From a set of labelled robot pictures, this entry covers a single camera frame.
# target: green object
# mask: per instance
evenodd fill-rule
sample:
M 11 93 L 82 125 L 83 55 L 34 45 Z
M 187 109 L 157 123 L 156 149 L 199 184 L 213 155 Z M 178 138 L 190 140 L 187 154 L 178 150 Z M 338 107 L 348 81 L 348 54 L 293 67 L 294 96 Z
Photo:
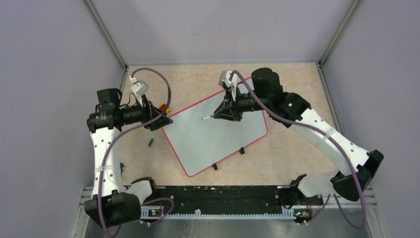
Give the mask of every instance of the green object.
M 153 139 L 153 138 L 152 138 L 152 139 L 150 139 L 150 141 L 149 141 L 149 147 L 151 147 L 151 146 L 152 146 L 153 141 L 154 141 L 154 139 Z

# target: table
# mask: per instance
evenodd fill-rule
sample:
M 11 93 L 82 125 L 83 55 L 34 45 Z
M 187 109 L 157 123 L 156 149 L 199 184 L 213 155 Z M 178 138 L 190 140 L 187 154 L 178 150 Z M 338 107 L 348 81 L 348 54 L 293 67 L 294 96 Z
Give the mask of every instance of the table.
M 295 92 L 333 125 L 331 112 L 315 63 L 191 64 L 148 66 L 162 73 L 172 91 L 171 112 L 177 112 L 221 89 L 218 80 L 223 70 L 238 70 L 244 77 L 260 67 L 269 67 L 280 76 L 284 91 Z M 129 68 L 129 75 L 136 66 Z M 141 71 L 136 74 L 150 89 L 146 95 L 155 106 L 166 103 L 167 89 L 159 76 Z M 121 103 L 128 102 L 132 84 L 127 79 Z M 125 164 L 124 184 L 152 177 L 157 185 L 284 185 L 301 174 L 319 174 L 337 167 L 308 140 L 266 115 L 268 134 L 239 153 L 194 177 L 181 168 L 162 130 L 134 130 L 119 140 L 120 161 Z M 135 125 L 127 125 L 126 130 Z

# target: blue object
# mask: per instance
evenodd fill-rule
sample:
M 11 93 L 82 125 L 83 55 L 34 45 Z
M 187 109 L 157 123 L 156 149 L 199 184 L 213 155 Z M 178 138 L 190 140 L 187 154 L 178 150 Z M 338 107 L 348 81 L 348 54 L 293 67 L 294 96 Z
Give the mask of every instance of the blue object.
M 121 174 L 124 171 L 124 163 L 119 163 L 119 168 L 121 169 Z

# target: wooden tabletop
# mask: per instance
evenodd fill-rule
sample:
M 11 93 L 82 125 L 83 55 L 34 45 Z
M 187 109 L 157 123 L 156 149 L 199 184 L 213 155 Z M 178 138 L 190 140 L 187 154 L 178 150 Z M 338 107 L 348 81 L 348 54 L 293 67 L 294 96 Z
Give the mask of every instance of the wooden tabletop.
M 315 63 L 192 64 L 148 66 L 169 81 L 171 113 L 177 112 L 217 91 L 224 70 L 238 70 L 244 77 L 260 67 L 280 75 L 284 91 L 305 98 L 324 120 L 333 125 L 325 93 Z M 138 67 L 130 67 L 129 74 Z M 159 76 L 141 71 L 138 80 L 150 89 L 146 95 L 155 106 L 166 103 L 167 89 Z M 127 79 L 121 103 L 128 102 L 132 84 Z M 337 167 L 308 140 L 295 134 L 266 114 L 268 134 L 246 148 L 217 163 L 218 170 L 204 170 L 193 177 L 183 171 L 162 130 L 134 130 L 119 140 L 120 161 L 124 163 L 124 184 L 152 177 L 157 185 L 284 185 L 300 174 L 318 174 Z M 127 125 L 123 130 L 135 125 Z

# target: gray floor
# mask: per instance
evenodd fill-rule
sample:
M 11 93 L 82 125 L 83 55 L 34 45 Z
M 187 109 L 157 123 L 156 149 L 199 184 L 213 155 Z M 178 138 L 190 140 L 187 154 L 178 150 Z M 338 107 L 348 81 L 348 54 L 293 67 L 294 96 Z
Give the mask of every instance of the gray floor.
M 360 211 L 347 212 L 356 224 L 362 219 Z M 85 238 L 103 238 L 103 230 L 89 223 Z M 309 226 L 291 226 L 280 220 L 166 220 L 147 228 L 140 223 L 124 224 L 118 238 L 369 238 L 366 228 L 359 231 L 350 227 L 338 210 L 325 210 Z

